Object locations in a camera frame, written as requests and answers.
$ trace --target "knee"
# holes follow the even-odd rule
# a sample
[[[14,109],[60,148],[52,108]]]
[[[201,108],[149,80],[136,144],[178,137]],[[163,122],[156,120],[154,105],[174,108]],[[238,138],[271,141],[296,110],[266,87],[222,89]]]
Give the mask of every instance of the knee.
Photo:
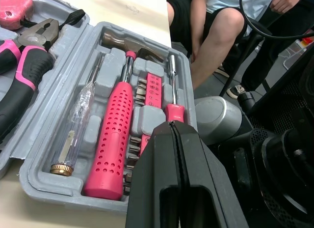
[[[168,22],[169,22],[169,26],[170,26],[172,24],[173,18],[175,16],[175,10],[171,6],[171,4],[169,4],[168,2],[167,2],[167,9],[168,9]]]
[[[243,15],[234,8],[225,8],[217,14],[210,32],[217,35],[218,42],[231,42],[241,33],[243,26]]]

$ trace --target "gray plastic tool case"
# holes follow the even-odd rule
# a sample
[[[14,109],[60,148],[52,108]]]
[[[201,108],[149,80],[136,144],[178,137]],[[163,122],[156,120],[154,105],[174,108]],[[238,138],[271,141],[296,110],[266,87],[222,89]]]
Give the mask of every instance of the gray plastic tool case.
[[[34,0],[32,21],[47,18],[65,21],[69,13],[75,11],[70,5],[57,0]],[[193,89],[188,59],[180,52],[152,40],[132,33],[121,27],[101,22],[95,27],[88,24],[86,15],[75,26],[66,25],[60,37],[50,49],[56,58],[54,68],[43,76],[39,90],[18,126],[0,144],[0,176],[4,176],[11,159],[25,160],[20,169],[20,182],[25,192],[41,201],[64,204],[67,207],[94,208],[126,212],[128,196],[120,201],[90,198],[82,189],[93,163],[100,126],[104,118],[106,103],[110,93],[119,81],[125,64],[125,52],[116,48],[108,49],[101,44],[106,31],[117,36],[131,37],[158,50],[164,62],[156,64],[137,58],[134,63],[131,85],[136,90],[137,79],[146,78],[147,73],[162,77],[162,107],[172,102],[168,76],[168,56],[174,54],[177,63],[178,103],[185,106],[184,121],[196,127]],[[0,39],[13,39],[18,34],[0,28]],[[70,177],[50,174],[52,155],[60,140],[66,117],[79,91],[86,84],[99,54],[104,56],[95,84],[95,101],[84,134],[75,170]],[[0,100],[9,89],[15,70],[0,75]],[[151,134],[153,129],[165,121],[163,111],[151,106],[133,108],[131,136]]]

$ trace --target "black shorts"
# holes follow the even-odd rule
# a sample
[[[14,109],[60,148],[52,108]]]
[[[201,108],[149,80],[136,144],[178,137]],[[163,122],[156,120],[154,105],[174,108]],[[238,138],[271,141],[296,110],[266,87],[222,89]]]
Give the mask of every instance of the black shorts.
[[[191,11],[191,2],[192,0],[167,0],[175,11],[175,16],[173,22],[170,26],[170,36],[171,41],[180,42],[188,53],[192,53],[192,40],[191,40],[191,26],[190,26],[190,11]],[[206,19],[204,24],[203,32],[203,41],[206,39],[209,29],[217,16],[217,14],[224,8],[218,9],[215,12],[206,13]],[[244,27],[241,33],[235,40],[235,43],[238,43],[246,32],[247,24],[244,24]]]

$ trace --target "brass cap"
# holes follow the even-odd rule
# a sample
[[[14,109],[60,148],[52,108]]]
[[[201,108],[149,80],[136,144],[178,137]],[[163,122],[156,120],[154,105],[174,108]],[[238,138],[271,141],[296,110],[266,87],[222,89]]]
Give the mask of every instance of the brass cap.
[[[64,176],[71,176],[73,168],[64,164],[54,164],[50,167],[50,173]]]

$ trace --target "chair leg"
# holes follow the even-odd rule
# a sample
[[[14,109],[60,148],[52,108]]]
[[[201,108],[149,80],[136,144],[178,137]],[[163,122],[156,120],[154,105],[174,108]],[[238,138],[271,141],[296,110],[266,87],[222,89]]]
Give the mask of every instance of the chair leg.
[[[231,75],[229,76],[229,78],[227,79],[227,82],[225,83],[224,87],[222,88],[219,96],[220,97],[223,97],[225,95],[225,93],[227,92],[227,89],[229,88],[232,80],[234,79],[236,73],[238,72],[241,64],[246,60],[247,56],[248,56],[248,53],[249,51],[251,50],[251,47],[255,44],[255,41],[256,41],[256,38],[257,38],[257,34],[256,33],[253,33],[250,35],[250,38],[247,42],[247,45],[245,47],[245,50],[242,52],[233,72],[231,73]]]

